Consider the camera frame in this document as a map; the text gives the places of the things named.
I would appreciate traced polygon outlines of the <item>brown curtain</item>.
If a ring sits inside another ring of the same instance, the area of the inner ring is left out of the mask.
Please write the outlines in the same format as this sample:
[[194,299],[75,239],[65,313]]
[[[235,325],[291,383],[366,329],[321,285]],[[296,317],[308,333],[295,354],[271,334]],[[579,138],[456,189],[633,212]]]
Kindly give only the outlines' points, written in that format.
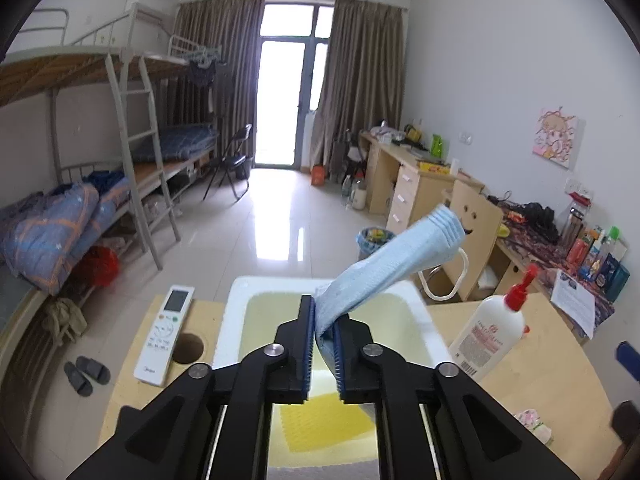
[[326,69],[310,139],[312,166],[332,165],[345,131],[400,126],[405,12],[367,0],[335,0]]
[[180,4],[175,33],[213,51],[207,70],[188,70],[167,89],[169,125],[209,124],[219,157],[232,134],[255,125],[266,0],[194,0]]

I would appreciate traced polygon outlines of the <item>anime wall picture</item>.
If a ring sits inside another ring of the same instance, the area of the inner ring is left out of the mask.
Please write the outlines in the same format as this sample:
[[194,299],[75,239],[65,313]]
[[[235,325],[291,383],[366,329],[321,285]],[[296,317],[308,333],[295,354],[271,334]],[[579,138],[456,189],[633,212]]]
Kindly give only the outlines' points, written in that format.
[[538,118],[532,153],[564,169],[570,168],[577,128],[578,118],[566,114],[562,106],[543,110]]

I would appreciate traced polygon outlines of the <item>blue plaid quilt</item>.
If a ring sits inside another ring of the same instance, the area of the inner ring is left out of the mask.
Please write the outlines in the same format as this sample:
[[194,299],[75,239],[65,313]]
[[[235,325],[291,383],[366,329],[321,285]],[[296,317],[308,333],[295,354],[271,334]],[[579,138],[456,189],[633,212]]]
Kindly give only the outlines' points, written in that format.
[[93,171],[2,208],[1,261],[13,275],[57,295],[129,195],[129,180],[121,171]]

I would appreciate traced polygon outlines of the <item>clear tumbler red lid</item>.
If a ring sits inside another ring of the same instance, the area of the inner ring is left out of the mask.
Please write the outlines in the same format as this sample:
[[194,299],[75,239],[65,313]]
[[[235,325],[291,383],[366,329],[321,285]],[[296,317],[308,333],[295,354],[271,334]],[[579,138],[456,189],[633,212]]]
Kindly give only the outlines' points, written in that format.
[[562,258],[565,258],[572,249],[591,208],[590,198],[578,192],[571,192],[570,198],[572,201],[567,209],[566,221],[559,241],[559,250]]

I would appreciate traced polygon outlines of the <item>black headphones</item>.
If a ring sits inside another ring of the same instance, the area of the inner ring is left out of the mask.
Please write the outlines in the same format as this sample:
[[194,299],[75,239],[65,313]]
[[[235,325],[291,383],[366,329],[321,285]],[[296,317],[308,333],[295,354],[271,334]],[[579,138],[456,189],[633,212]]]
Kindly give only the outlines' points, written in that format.
[[552,245],[558,244],[560,234],[554,222],[554,210],[540,203],[528,203],[521,206],[525,223]]

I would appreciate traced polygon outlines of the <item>metal bunk bed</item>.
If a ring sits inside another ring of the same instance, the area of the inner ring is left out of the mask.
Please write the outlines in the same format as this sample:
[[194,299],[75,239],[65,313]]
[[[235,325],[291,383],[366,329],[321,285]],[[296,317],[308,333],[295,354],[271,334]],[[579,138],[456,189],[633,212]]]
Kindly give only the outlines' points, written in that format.
[[[2,61],[1,206],[93,171],[121,171],[129,200],[101,237],[128,220],[132,239],[157,257],[154,231],[177,221],[169,181],[215,136],[201,125],[168,136],[168,84],[188,70],[207,70],[215,55],[177,36],[169,15],[138,4],[72,41],[67,23],[63,9],[35,10]],[[54,297],[2,261],[1,286]]]

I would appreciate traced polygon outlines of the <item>blue waste basket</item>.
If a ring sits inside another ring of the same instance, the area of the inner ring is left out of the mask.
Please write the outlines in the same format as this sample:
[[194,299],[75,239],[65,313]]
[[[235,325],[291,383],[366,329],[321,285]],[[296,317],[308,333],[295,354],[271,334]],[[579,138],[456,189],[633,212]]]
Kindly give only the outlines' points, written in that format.
[[359,249],[358,259],[367,259],[394,237],[395,234],[393,232],[383,228],[376,228],[375,226],[361,230],[356,236]]

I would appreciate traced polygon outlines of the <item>light blue cloth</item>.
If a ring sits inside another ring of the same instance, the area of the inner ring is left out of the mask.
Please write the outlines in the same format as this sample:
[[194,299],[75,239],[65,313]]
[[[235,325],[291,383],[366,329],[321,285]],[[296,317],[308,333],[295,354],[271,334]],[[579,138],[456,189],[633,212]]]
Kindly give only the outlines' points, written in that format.
[[335,322],[396,282],[450,261],[464,239],[458,217],[439,205],[370,257],[352,264],[329,285],[317,289],[314,334],[337,388],[344,389],[344,373],[343,358],[333,333]]

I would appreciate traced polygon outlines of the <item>white air conditioner remote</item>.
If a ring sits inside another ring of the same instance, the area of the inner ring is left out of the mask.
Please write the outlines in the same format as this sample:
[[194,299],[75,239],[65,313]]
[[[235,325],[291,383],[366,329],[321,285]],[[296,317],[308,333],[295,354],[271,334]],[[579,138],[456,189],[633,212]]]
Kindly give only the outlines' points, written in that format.
[[163,385],[194,292],[194,287],[183,285],[172,285],[168,290],[134,367],[134,378],[140,382],[157,387]]

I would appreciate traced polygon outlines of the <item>black folding chair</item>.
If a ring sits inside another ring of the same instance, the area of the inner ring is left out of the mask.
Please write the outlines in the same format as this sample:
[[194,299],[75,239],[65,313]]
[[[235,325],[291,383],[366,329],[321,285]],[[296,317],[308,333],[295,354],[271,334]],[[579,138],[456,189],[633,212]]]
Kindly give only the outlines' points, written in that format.
[[248,161],[248,157],[242,152],[242,149],[250,138],[252,130],[253,125],[246,124],[245,126],[239,128],[236,133],[232,134],[232,137],[230,138],[226,148],[222,152],[220,159],[218,159],[218,162],[213,168],[213,173],[209,178],[206,191],[203,195],[203,200],[206,200],[207,195],[212,188],[218,174],[221,174],[218,186],[221,188],[224,182],[228,182],[231,186],[232,194],[237,202],[239,200],[242,200],[243,196],[248,192],[248,190],[250,189],[249,184],[246,185],[246,189],[243,192],[236,192],[231,173],[235,172],[238,169],[244,168],[245,163]]

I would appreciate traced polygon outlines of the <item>teal cup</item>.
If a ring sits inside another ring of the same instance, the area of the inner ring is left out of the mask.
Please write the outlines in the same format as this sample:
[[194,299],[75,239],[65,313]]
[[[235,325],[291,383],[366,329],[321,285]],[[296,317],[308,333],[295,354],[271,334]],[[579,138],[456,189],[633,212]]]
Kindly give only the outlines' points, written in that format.
[[630,273],[626,269],[626,266],[620,263],[606,285],[605,297],[609,302],[614,304],[627,284],[629,277]]

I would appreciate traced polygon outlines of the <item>red plastic bag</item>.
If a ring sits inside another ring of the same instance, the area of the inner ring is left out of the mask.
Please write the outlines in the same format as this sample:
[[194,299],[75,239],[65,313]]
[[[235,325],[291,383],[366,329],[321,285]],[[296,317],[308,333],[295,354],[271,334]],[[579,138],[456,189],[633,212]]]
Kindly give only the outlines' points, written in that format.
[[119,258],[114,250],[105,246],[92,246],[76,264],[72,275],[85,285],[106,287],[117,278],[119,268]]

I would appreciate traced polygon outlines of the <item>white styrofoam box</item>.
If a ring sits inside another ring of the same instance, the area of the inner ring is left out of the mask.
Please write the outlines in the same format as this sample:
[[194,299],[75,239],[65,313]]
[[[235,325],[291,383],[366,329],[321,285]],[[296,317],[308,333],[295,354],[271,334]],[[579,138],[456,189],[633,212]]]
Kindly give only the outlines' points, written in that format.
[[381,478],[435,478],[426,419],[442,406],[437,383],[450,354],[413,284],[358,296],[347,278],[311,290],[252,276],[233,283],[214,354],[210,478],[265,478],[272,409],[317,402],[314,356],[341,404],[371,425]]

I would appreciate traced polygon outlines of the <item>brown right curtain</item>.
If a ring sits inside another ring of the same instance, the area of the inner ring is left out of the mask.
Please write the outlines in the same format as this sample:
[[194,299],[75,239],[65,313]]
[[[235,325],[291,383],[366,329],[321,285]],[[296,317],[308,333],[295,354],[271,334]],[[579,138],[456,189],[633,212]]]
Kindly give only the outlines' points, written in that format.
[[335,0],[326,69],[310,139],[312,166],[332,165],[345,131],[400,126],[405,12],[367,0]]

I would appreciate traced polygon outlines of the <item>black slipper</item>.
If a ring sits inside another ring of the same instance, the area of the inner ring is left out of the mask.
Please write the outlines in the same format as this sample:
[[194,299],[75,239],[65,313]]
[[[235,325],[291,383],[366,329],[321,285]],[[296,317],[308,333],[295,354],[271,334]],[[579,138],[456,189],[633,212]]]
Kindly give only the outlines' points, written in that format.
[[78,370],[74,363],[65,362],[63,365],[63,370],[68,382],[70,383],[70,386],[74,389],[78,396],[82,396],[83,398],[88,398],[88,396],[91,396],[91,393],[93,393],[91,382],[89,382],[87,377],[82,374],[80,370]]
[[93,358],[78,356],[76,367],[82,374],[85,374],[99,385],[105,386],[111,380],[111,371],[104,364]]

